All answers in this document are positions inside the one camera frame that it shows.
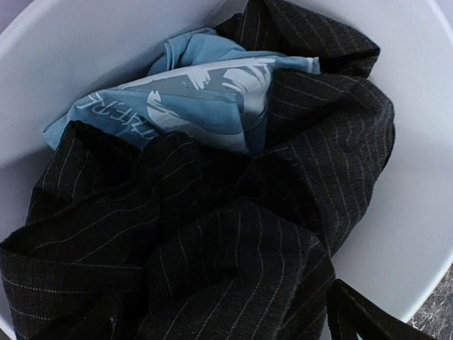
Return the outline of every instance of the white bowl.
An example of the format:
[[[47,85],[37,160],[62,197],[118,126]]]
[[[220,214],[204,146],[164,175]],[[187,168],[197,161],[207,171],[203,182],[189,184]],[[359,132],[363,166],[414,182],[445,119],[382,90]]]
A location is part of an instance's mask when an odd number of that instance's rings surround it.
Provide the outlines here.
[[[396,144],[372,204],[333,261],[406,321],[453,262],[453,32],[434,0],[299,0],[382,48],[372,81]],[[50,153],[40,132],[80,96],[134,78],[163,39],[243,9],[230,0],[35,0],[0,35],[0,238],[24,221]],[[13,338],[4,291],[0,327]]]

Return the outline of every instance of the clothing pile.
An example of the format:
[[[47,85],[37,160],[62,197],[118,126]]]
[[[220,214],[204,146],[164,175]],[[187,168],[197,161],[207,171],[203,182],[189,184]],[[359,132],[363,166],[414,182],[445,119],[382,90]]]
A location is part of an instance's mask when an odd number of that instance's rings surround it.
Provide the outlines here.
[[[314,340],[327,313],[334,339],[427,339],[330,260],[394,144],[378,55],[347,25],[250,0],[77,101],[1,244],[18,340]]]

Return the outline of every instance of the gray floor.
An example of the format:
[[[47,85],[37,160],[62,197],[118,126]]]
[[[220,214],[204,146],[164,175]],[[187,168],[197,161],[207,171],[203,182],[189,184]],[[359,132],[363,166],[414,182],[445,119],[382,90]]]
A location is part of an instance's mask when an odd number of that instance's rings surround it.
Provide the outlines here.
[[[435,337],[453,340],[453,267],[409,324]]]

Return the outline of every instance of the light blue t-shirt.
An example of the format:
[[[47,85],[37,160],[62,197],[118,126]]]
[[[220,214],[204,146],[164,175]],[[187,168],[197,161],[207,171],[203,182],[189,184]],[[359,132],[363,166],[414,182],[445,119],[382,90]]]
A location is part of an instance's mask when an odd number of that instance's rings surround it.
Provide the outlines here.
[[[257,155],[272,73],[282,68],[320,73],[317,58],[248,52],[211,28],[196,30],[165,42],[147,77],[79,99],[44,137],[55,149],[67,123],[80,120],[140,148],[180,131],[210,147]]]

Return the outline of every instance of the dark pinstripe fabric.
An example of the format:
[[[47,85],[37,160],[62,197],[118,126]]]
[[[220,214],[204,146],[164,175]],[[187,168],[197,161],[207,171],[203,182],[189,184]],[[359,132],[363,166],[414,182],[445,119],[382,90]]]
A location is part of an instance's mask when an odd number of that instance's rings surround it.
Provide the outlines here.
[[[324,73],[275,73],[255,159],[179,133],[139,152],[70,124],[27,225],[1,244],[19,339],[319,337],[330,257],[393,146],[392,104],[365,79],[379,49],[275,0],[218,30],[249,50],[320,56]]]
[[[342,280],[328,291],[328,325],[332,340],[435,340],[379,309]]]

